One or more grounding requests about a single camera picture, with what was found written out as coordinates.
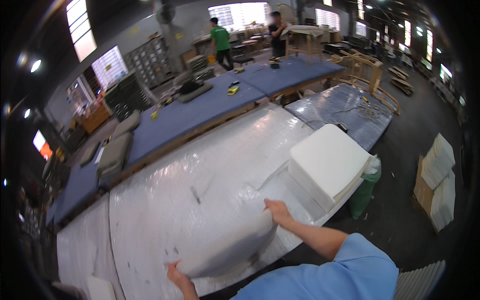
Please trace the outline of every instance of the white foam block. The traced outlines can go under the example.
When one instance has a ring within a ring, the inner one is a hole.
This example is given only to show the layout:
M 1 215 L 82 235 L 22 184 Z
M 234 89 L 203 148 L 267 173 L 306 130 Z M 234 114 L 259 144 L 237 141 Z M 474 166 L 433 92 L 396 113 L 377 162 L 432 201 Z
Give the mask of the white foam block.
M 88 276 L 88 290 L 91 300 L 116 300 L 112 284 L 95 276 Z
M 242 273 L 273 241 L 277 225 L 272 213 L 264 211 L 257 218 L 203 249 L 191 249 L 182 258 L 178 270 L 189 278 L 219 277 L 231 272 Z
M 329 211 L 336 196 L 361 175 L 371 155 L 333 124 L 327 124 L 290 151 L 288 172 Z

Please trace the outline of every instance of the beige cushion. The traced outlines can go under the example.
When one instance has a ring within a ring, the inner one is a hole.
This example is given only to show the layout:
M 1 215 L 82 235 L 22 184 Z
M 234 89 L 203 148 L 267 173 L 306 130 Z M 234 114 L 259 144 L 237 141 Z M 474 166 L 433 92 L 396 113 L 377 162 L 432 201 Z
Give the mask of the beige cushion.
M 120 136 L 126 132 L 132 132 L 140 124 L 140 112 L 134 111 L 128 118 L 123 120 L 122 123 L 117 125 L 115 132 L 112 134 L 112 138 Z

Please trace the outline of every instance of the yellow tool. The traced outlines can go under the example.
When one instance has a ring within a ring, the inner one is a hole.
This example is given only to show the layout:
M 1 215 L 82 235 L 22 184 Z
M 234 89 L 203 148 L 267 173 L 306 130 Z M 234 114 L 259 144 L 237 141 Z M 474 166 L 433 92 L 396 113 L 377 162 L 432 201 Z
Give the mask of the yellow tool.
M 228 96 L 231 96 L 231 95 L 235 94 L 238 90 L 239 90 L 239 87 L 238 87 L 238 86 L 233 86 L 233 87 L 231 87 L 231 88 L 228 89 L 227 95 L 228 95 Z

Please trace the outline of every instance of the window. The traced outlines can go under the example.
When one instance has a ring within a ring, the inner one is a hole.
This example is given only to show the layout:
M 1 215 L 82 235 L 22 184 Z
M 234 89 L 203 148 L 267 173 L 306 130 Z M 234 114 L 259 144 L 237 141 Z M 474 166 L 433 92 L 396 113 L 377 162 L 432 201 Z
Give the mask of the window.
M 442 63 L 440 64 L 440 78 L 445 80 L 446 77 L 452 78 L 452 73 Z
M 328 25 L 335 30 L 340 30 L 340 17 L 334 12 L 315 9 L 318 25 Z
M 83 61 L 96 49 L 85 0 L 73 0 L 67 5 L 67 21 L 78 60 Z
M 412 37 L 412 27 L 410 25 L 410 22 L 405 20 L 405 45 L 410 47 L 410 40 Z
M 110 83 L 115 82 L 128 72 L 118 46 L 113 47 L 95 60 L 92 63 L 92 68 L 104 90 Z
M 427 30 L 427 60 L 432 61 L 433 54 L 433 33 Z
M 270 6 L 267 2 L 233 3 L 209 7 L 208 12 L 211 18 L 218 18 L 218 26 L 233 31 L 242 30 L 252 22 L 265 24 Z
M 359 36 L 367 36 L 367 25 L 364 23 L 357 22 L 357 35 Z
M 363 0 L 357 0 L 357 7 L 359 9 L 359 18 L 363 20 Z

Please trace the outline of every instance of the ceiling light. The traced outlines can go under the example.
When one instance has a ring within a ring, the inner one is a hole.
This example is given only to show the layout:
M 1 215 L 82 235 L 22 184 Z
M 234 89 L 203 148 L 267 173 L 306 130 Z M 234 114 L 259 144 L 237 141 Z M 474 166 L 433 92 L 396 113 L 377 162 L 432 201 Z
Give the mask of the ceiling light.
M 42 63 L 42 60 L 37 60 L 36 62 L 34 62 L 30 72 L 31 73 L 35 72 L 38 69 L 38 67 L 40 67 L 41 63 Z

